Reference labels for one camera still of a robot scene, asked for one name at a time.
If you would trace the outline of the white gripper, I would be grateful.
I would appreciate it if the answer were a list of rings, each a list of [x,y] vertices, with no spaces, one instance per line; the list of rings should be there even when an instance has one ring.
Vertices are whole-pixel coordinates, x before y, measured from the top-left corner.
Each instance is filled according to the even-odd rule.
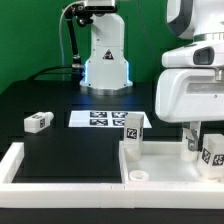
[[[185,122],[188,149],[198,150],[201,123],[224,120],[224,43],[194,43],[162,56],[165,70],[155,112],[166,122]]]

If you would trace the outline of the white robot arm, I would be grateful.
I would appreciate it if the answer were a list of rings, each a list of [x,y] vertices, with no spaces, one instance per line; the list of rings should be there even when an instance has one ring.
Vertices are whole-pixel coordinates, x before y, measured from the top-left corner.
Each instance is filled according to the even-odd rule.
[[[124,21],[114,0],[85,0],[92,14],[91,56],[80,82],[84,90],[110,95],[132,86],[123,55]],[[166,23],[191,44],[162,55],[155,112],[180,123],[188,149],[196,151],[203,121],[224,120],[224,0],[167,0]]]

